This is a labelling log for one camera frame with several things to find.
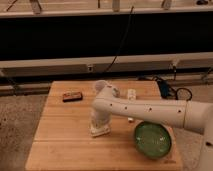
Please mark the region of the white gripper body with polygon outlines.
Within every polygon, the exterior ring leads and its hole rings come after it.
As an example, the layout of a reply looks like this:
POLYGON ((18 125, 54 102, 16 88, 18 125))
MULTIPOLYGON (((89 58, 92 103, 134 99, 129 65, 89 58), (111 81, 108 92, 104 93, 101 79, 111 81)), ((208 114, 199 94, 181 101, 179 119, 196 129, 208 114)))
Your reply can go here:
POLYGON ((100 110, 91 112, 91 126, 96 129, 107 128, 110 123, 110 114, 100 110))

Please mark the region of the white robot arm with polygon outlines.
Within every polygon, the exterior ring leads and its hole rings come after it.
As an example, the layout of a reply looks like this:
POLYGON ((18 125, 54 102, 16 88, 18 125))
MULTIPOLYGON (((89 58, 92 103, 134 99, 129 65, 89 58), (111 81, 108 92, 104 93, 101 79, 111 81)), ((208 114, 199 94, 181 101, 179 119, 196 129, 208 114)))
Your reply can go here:
POLYGON ((119 90, 107 81, 94 84, 96 96, 92 102, 91 134, 110 131, 110 115, 183 128, 203 134, 200 157, 195 171, 213 171, 213 103, 185 100, 129 100, 120 98, 119 90))

